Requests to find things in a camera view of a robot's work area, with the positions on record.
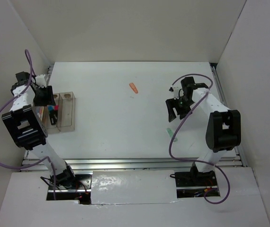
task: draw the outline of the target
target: orange object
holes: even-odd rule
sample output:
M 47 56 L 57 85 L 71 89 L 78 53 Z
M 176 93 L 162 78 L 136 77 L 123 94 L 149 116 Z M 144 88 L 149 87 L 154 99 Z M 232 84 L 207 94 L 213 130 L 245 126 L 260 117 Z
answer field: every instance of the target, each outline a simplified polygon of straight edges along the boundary
M 134 83 L 130 83 L 129 85 L 130 85 L 131 89 L 135 92 L 135 94 L 138 94 L 138 90 L 137 90 L 135 84 Z

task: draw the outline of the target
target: green object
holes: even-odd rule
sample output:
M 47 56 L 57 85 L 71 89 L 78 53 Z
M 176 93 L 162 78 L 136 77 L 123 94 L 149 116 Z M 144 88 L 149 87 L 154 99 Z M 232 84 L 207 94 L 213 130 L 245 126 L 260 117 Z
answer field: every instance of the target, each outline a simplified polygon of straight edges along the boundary
M 174 132 L 172 131 L 172 129 L 170 129 L 170 128 L 167 128 L 167 132 L 168 132 L 168 135 L 171 137 L 171 139 L 172 139 L 172 137 L 173 137 L 173 135 L 174 135 Z

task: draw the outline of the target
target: purple cord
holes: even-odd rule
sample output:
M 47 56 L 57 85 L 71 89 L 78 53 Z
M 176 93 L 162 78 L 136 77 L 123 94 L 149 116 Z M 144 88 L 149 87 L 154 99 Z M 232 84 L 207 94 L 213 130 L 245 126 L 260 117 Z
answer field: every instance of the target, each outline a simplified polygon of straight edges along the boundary
M 30 78 L 29 78 L 29 82 L 26 86 L 26 88 L 18 95 L 18 96 L 15 96 L 13 98 L 11 98 L 5 105 L 3 105 L 1 108 L 0 108 L 0 113 L 3 111 L 4 108 L 6 108 L 11 102 L 13 102 L 16 98 L 18 98 L 20 95 L 22 95 L 23 93 L 25 93 L 25 91 L 30 87 L 31 85 L 31 81 L 32 81 L 32 74 L 33 74 L 33 65 L 32 65 L 32 60 L 31 60 L 31 55 L 29 53 L 29 51 L 27 49 L 25 49 L 25 55 L 27 57 L 27 60 L 30 64 Z M 56 190 L 56 176 L 55 176 L 55 168 L 53 166 L 53 163 L 51 162 L 51 159 L 49 156 L 46 156 L 44 157 L 43 159 L 33 163 L 33 164 L 30 164 L 30 165 L 26 165 L 26 166 L 8 166 L 6 164 L 3 164 L 0 162 L 0 166 L 1 167 L 4 167 L 4 168 L 7 168 L 7 169 L 26 169 L 26 168 L 30 168 L 30 167 L 33 167 L 33 166 L 36 166 L 37 164 L 45 161 L 45 160 L 48 160 L 50 163 L 51 163 L 51 167 L 52 167 L 52 170 L 53 170 L 53 178 L 54 178 L 54 192 L 53 192 L 53 196 L 54 196 L 54 200 L 56 200 L 56 195 L 55 195 L 55 190 Z
M 173 83 L 172 83 L 172 86 L 178 81 L 180 80 L 181 78 L 184 78 L 184 77 L 187 77 L 187 76 L 201 76 L 201 77 L 205 77 L 207 78 L 208 80 L 211 81 L 211 85 L 209 87 L 209 89 L 211 89 L 211 87 L 213 86 L 213 81 L 210 77 L 208 76 L 205 76 L 205 75 L 202 75 L 202 74 L 196 74 L 196 73 L 191 73 L 191 74 L 187 74 L 187 75 L 184 75 L 182 77 L 179 77 L 177 80 L 175 80 Z M 205 192 L 204 194 L 204 198 L 207 202 L 211 203 L 211 204 L 220 204 L 220 203 L 223 203 L 228 197 L 229 197 L 229 194 L 230 194 L 230 191 L 231 191 L 231 185 L 230 185 L 230 181 L 228 179 L 228 177 L 226 176 L 226 174 L 224 173 L 224 171 L 219 167 L 219 166 L 216 166 L 210 162 L 206 162 L 206 161 L 201 161 L 201 160 L 196 160 L 196 159 L 190 159 L 190 158 L 181 158 L 181 157 L 174 157 L 173 154 L 172 154 L 172 144 L 173 144 L 173 141 L 179 131 L 179 129 L 182 127 L 182 125 L 184 124 L 184 122 L 188 119 L 188 117 L 193 113 L 193 111 L 199 106 L 199 104 L 208 96 L 208 92 L 193 106 L 193 108 L 191 109 L 190 112 L 188 112 L 188 114 L 185 116 L 185 118 L 181 121 L 181 123 L 179 124 L 179 126 L 177 127 L 176 131 L 174 132 L 172 138 L 171 138 L 171 141 L 170 141 L 170 145 L 169 145 L 169 155 L 171 156 L 171 158 L 177 160 L 177 161 L 181 161 L 181 162 L 200 162 L 200 163 L 205 163 L 205 164 L 208 164 L 208 165 L 211 165 L 211 166 L 214 166 L 215 168 L 217 168 L 225 177 L 226 179 L 226 182 L 228 184 L 228 191 L 226 193 L 226 196 L 221 200 L 221 201 L 218 201 L 218 202 L 212 202 L 210 200 L 207 199 L 207 194 L 211 191 L 214 191 L 216 189 L 211 189 L 207 192 Z

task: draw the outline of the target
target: purple cable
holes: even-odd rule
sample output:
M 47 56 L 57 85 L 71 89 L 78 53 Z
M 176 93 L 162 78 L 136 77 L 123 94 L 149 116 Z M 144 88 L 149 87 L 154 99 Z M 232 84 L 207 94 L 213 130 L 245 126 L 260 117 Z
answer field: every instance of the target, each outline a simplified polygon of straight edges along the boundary
M 213 86 L 213 81 L 210 77 L 208 76 L 205 76 L 205 75 L 202 75 L 202 74 L 196 74 L 196 73 L 191 73 L 191 74 L 187 74 L 187 75 L 184 75 L 182 77 L 179 77 L 177 80 L 175 80 L 173 83 L 172 83 L 172 86 L 178 81 L 180 80 L 181 78 L 184 78 L 184 77 L 188 77 L 188 76 L 201 76 L 201 77 L 205 77 L 207 78 L 208 80 L 211 81 L 211 85 L 209 87 L 209 89 L 211 89 L 211 87 Z M 230 181 L 228 179 L 228 177 L 226 176 L 226 174 L 224 173 L 224 171 L 219 167 L 219 166 L 216 166 L 210 162 L 206 162 L 206 161 L 201 161 L 201 160 L 196 160 L 196 159 L 190 159 L 190 158 L 182 158 L 182 157 L 174 157 L 173 154 L 172 154 L 172 144 L 173 144 L 173 141 L 179 131 L 179 129 L 182 127 L 182 125 L 184 124 L 184 122 L 188 119 L 188 117 L 191 115 L 191 113 L 193 113 L 193 111 L 199 106 L 199 104 L 208 96 L 208 92 L 193 106 L 193 108 L 190 110 L 190 112 L 188 112 L 188 114 L 185 116 L 185 118 L 181 121 L 181 123 L 179 124 L 179 126 L 177 127 L 176 131 L 174 132 L 172 138 L 171 138 L 171 141 L 170 141 L 170 145 L 169 145 L 169 155 L 171 156 L 171 158 L 177 160 L 177 161 L 181 161 L 181 162 L 200 162 L 200 163 L 205 163 L 205 164 L 208 164 L 208 165 L 211 165 L 211 166 L 214 166 L 215 168 L 217 168 L 225 177 L 226 179 L 226 182 L 228 184 L 228 191 L 225 195 L 225 197 L 221 200 L 221 201 L 218 201 L 218 202 L 212 202 L 210 200 L 207 199 L 207 194 L 211 191 L 215 191 L 217 189 L 211 189 L 207 192 L 205 192 L 204 194 L 204 198 L 207 202 L 211 203 L 211 204 L 220 204 L 220 203 L 223 203 L 228 197 L 229 197 L 229 194 L 230 194 L 230 190 L 231 190 L 231 185 L 230 185 Z
M 29 53 L 29 51 L 27 49 L 25 49 L 25 55 L 27 57 L 27 60 L 30 64 L 30 78 L 29 78 L 29 82 L 26 86 L 26 88 L 18 95 L 18 96 L 15 96 L 13 98 L 11 98 L 5 105 L 3 105 L 1 108 L 0 108 L 0 113 L 1 111 L 3 111 L 4 108 L 6 108 L 11 102 L 13 102 L 16 98 L 18 98 L 20 95 L 22 95 L 23 93 L 25 93 L 25 91 L 30 87 L 31 85 L 31 81 L 32 81 L 32 74 L 33 74 L 33 65 L 32 65 L 32 60 L 31 60 L 31 55 Z M 33 166 L 36 166 L 37 164 L 45 161 L 45 160 L 48 160 L 50 163 L 51 163 L 51 167 L 52 167 L 52 170 L 53 170 L 53 178 L 54 178 L 54 192 L 53 192 L 53 196 L 54 196 L 54 200 L 56 200 L 56 195 L 55 195 L 55 190 L 56 190 L 56 176 L 55 176 L 55 168 L 54 168 L 54 165 L 53 163 L 51 162 L 51 159 L 49 156 L 46 156 L 44 157 L 43 159 L 33 163 L 33 164 L 30 164 L 30 165 L 26 165 L 26 166 L 8 166 L 6 164 L 3 164 L 0 162 L 0 166 L 1 167 L 4 167 L 4 168 L 7 168 L 7 169 L 26 169 L 26 168 L 30 168 L 30 167 L 33 167 Z

